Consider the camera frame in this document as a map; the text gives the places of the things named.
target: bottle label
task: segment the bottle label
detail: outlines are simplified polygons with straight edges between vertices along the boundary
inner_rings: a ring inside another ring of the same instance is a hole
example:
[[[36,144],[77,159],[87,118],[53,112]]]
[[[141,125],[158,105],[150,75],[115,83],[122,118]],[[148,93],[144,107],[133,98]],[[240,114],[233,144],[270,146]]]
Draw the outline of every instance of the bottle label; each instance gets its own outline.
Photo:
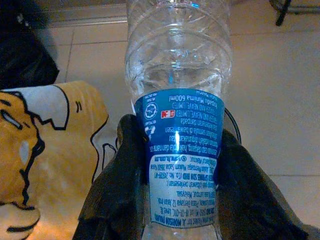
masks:
[[[147,94],[134,107],[149,138],[151,222],[181,229],[212,224],[223,101],[201,90],[176,88]]]

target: plastic water bottle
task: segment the plastic water bottle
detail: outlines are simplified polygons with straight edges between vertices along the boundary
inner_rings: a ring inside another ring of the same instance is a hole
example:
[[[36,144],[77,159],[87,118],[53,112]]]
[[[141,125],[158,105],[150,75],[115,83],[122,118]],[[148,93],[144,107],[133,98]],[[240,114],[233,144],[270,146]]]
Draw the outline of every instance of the plastic water bottle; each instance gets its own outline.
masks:
[[[126,83],[149,138],[142,239],[215,239],[229,4],[128,0],[127,16]]]

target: black bag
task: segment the black bag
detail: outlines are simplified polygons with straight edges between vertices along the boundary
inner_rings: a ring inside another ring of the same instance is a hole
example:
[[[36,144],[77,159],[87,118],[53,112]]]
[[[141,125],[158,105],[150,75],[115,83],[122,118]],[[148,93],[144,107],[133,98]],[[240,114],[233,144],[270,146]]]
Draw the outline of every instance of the black bag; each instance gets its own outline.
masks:
[[[14,2],[0,0],[0,89],[53,84],[58,73]]]

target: tiled floor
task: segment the tiled floor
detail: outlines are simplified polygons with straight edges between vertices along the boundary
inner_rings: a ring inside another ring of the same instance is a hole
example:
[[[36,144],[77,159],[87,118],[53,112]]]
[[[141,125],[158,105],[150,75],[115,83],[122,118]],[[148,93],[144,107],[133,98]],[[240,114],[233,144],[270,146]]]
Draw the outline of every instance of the tiled floor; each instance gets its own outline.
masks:
[[[233,76],[227,107],[243,145],[305,223],[320,227],[320,17],[288,15],[275,26],[267,0],[231,11]],[[127,24],[51,28],[39,37],[56,60],[57,82],[97,87],[110,113],[109,138],[131,113],[124,81]]]

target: yellow cartoon fabric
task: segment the yellow cartoon fabric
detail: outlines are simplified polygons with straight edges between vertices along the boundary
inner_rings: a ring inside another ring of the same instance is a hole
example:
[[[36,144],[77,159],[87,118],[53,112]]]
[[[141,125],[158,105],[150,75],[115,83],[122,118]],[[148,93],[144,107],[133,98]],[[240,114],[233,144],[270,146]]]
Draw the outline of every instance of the yellow cartoon fabric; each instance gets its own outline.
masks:
[[[0,91],[0,239],[72,239],[107,119],[84,82]]]

